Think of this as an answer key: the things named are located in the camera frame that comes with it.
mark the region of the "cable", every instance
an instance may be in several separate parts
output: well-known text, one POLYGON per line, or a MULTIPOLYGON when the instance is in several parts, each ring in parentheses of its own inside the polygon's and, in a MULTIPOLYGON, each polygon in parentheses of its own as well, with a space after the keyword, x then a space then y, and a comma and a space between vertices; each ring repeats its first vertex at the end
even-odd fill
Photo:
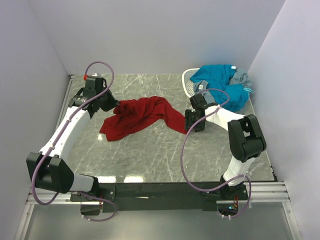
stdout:
POLYGON ((82 105, 80 105, 71 115, 70 115, 70 118, 65 122, 65 124, 63 125, 61 131, 58 133, 58 135, 56 136, 55 140, 53 141, 52 143, 52 146, 49 147, 49 149, 46 151, 46 153, 43 155, 43 157, 40 159, 39 163, 36 165, 35 167, 35 170, 33 172, 33 175, 32 175, 32 179, 31 179, 31 191, 32 191, 32 195, 33 195, 33 198, 34 200, 40 204, 40 205, 49 205, 51 204, 55 198, 57 197, 57 195, 59 194, 58 192, 53 196, 53 198, 48 201, 48 202, 43 202, 41 201, 38 196, 37 196, 37 193, 36 193, 36 177, 37 177, 37 174, 38 174, 38 171, 41 167, 41 165, 43 164, 43 162, 45 161, 45 159, 49 156, 49 154, 51 153, 51 151, 55 148, 57 142, 59 141, 59 139, 61 138, 61 136, 63 135, 64 131, 66 130, 68 124, 71 122, 72 118, 80 111, 82 110, 83 107, 85 107, 86 105, 88 105, 89 103, 91 103, 93 100, 99 98, 100 96, 102 96, 103 94, 105 94, 106 92, 108 92, 108 90, 110 89, 112 83, 114 82, 114 79, 115 79, 115 73, 114 73, 114 70, 112 69, 112 67, 106 63, 106 62, 103 62, 103 61, 94 61, 92 63, 90 63, 90 65, 86 68, 85 70, 85 75, 87 75, 88 73, 88 70, 89 68, 93 65, 93 64, 103 64, 105 66, 107 66, 110 71, 111 71, 111 82, 109 84, 109 86, 107 86, 106 89, 104 89, 102 92, 100 92, 99 94, 97 94, 96 96, 93 96, 92 98, 90 98, 88 101, 86 101, 85 103, 83 103, 82 105))
POLYGON ((225 104, 227 104, 227 103, 229 102, 229 100, 230 100, 229 95, 228 95, 225 91, 223 91, 223 90, 221 90, 221 89, 217 89, 217 88, 207 88, 207 89, 204 89, 204 90, 200 91, 199 94, 202 93, 202 92, 205 92, 205 91, 209 91, 209 90, 214 90, 214 91, 219 91, 219 92, 224 93, 224 94, 227 96, 227 100, 226 100, 225 102, 223 102, 221 105, 218 105, 218 107, 216 108, 216 110, 214 110, 213 112, 209 113, 208 115, 205 115, 205 116, 201 117, 199 120, 197 120, 197 121, 190 127, 190 129, 188 130, 188 132, 187 132, 186 135, 185 135, 185 138, 184 138, 184 141, 183 141, 183 144, 182 144, 182 147, 181 147, 181 152, 180 152, 180 167, 181 167, 181 172, 182 172, 182 175, 183 175, 185 181, 190 185, 190 187, 192 187, 193 189, 195 189, 195 190, 197 190, 197 191, 199 191, 199 192, 214 192, 214 191, 222 188, 223 186, 227 185, 228 183, 232 182, 232 181, 235 180, 235 179, 238 179, 238 178, 246 178, 246 179, 248 180, 248 182, 249 182, 249 195, 248 195, 248 200, 247 200, 244 208, 243 208, 241 211, 239 211, 236 215, 231 216, 231 218, 234 218, 234 217, 236 217, 236 216, 239 216, 241 213, 243 213, 244 210, 246 210, 246 209, 248 208, 249 204, 250 204, 250 198, 251 198, 251 181, 250 181, 250 179, 249 179, 247 176, 241 174, 241 175, 239 175, 239 176, 235 176, 235 177, 229 179, 228 181, 226 181, 226 182, 224 182, 224 183, 222 183, 222 184, 220 184, 219 186, 216 186, 216 187, 214 187, 214 188, 203 189, 203 188, 199 188, 199 187, 193 185, 193 184, 190 182, 190 180, 188 179, 188 177, 187 177, 187 175, 186 175, 186 172, 185 172, 185 170, 184 170, 183 155, 184 155, 185 145, 186 145, 187 139, 188 139, 188 137, 189 137, 189 135, 190 135, 190 132, 194 129, 194 127, 195 127, 198 123, 202 122, 203 120, 205 120, 206 118, 210 117, 211 115, 217 113, 217 112, 219 111, 219 109, 220 109, 222 106, 224 106, 225 104))
POLYGON ((84 219, 87 219, 87 220, 92 221, 92 222, 104 222, 104 221, 107 221, 107 220, 113 218, 113 217, 116 215, 116 213, 117 213, 117 211, 118 211, 117 205, 114 204, 112 201, 109 201, 109 200, 107 200, 107 199, 103 199, 103 198, 100 198, 100 197, 90 196, 90 195, 88 195, 88 194, 86 194, 86 193, 84 193, 84 192, 82 192, 82 191, 79 191, 78 193, 80 193, 81 195, 83 195, 83 196, 86 197, 86 198, 91 198, 91 199, 97 200, 97 201, 99 201, 99 202, 102 201, 102 202, 111 204, 111 205, 114 207, 114 212, 113 212, 110 216, 108 216, 108 217, 106 217, 106 218, 103 218, 103 219, 94 219, 94 218, 90 218, 90 217, 88 217, 88 216, 82 215, 82 217, 83 217, 84 219))

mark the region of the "gray marble surface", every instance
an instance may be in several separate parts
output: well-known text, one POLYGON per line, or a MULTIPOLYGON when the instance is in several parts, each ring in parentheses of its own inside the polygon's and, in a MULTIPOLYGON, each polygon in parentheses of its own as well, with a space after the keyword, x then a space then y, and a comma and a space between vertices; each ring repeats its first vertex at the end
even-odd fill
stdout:
MULTIPOLYGON (((103 76, 110 82, 110 75, 103 76)), ((181 74, 119 74, 110 89, 117 100, 162 96, 184 114, 190 103, 181 78, 181 74)), ((79 76, 71 80, 63 116, 69 99, 84 85, 79 76)), ((240 113, 253 113, 249 101, 240 113)), ((104 120, 112 115, 112 110, 98 111, 80 133, 67 160, 73 171, 104 176, 107 181, 118 183, 184 181, 179 162, 184 134, 168 128, 163 120, 158 120, 140 132, 108 142, 99 130, 104 120)), ((205 131, 189 136, 183 157, 184 168, 191 181, 219 181, 232 157, 228 132, 207 122, 205 131)), ((274 180, 266 152, 251 165, 248 176, 253 181, 274 180)))

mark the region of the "basket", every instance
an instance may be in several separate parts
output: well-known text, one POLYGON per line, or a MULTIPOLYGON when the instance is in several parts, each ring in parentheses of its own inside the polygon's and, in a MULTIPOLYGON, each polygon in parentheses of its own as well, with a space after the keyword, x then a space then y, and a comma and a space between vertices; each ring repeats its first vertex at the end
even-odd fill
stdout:
POLYGON ((182 86, 184 93, 186 95, 186 98, 189 100, 193 95, 195 95, 194 92, 194 83, 190 80, 190 78, 199 70, 199 68, 191 68, 188 70, 185 70, 182 74, 182 86))

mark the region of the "red towel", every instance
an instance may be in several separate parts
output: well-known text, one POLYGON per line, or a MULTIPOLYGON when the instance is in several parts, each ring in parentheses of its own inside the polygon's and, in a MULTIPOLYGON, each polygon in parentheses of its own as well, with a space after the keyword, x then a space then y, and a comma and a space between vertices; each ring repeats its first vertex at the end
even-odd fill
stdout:
POLYGON ((119 101, 111 116, 104 120, 100 133, 106 135, 108 141, 116 141, 129 134, 145 129, 159 119, 165 124, 182 134, 185 131, 185 117, 173 109, 163 97, 143 97, 138 100, 119 101))

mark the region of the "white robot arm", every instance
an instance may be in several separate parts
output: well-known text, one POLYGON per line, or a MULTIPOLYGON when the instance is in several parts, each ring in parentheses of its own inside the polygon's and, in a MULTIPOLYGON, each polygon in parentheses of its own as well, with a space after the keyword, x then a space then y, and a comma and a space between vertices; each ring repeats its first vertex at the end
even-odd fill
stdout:
MULTIPOLYGON (((228 169, 222 176, 223 181, 226 182, 239 175, 246 175, 250 165, 267 147, 256 116, 253 114, 248 116, 237 114, 220 108, 215 103, 210 106, 202 94, 191 97, 190 102, 195 110, 186 110, 185 112, 187 118, 186 129, 201 117, 207 116, 219 108, 215 114, 206 117, 205 120, 217 124, 229 132, 232 158, 228 169)), ((205 129, 205 122, 201 122, 198 125, 200 126, 195 127, 196 132, 205 129)), ((228 185, 230 187, 236 186, 243 181, 244 178, 240 177, 229 182, 228 185)))
POLYGON ((106 80, 99 76, 86 76, 85 87, 81 88, 70 100, 65 117, 51 139, 43 148, 41 148, 39 153, 31 152, 28 155, 26 163, 30 179, 32 179, 38 162, 44 156, 44 153, 46 153, 49 148, 53 147, 53 142, 64 128, 66 121, 70 121, 58 142, 55 144, 55 147, 39 168, 35 180, 35 186, 37 188, 63 194, 72 191, 98 194, 98 178, 95 176, 74 173, 65 161, 67 161, 70 151, 80 132, 90 121, 94 113, 99 109, 107 112, 118 104, 118 101, 115 100, 111 91, 108 90, 78 111, 73 116, 72 120, 70 120, 71 115, 79 106, 106 89, 107 86, 104 85, 105 82, 106 80))

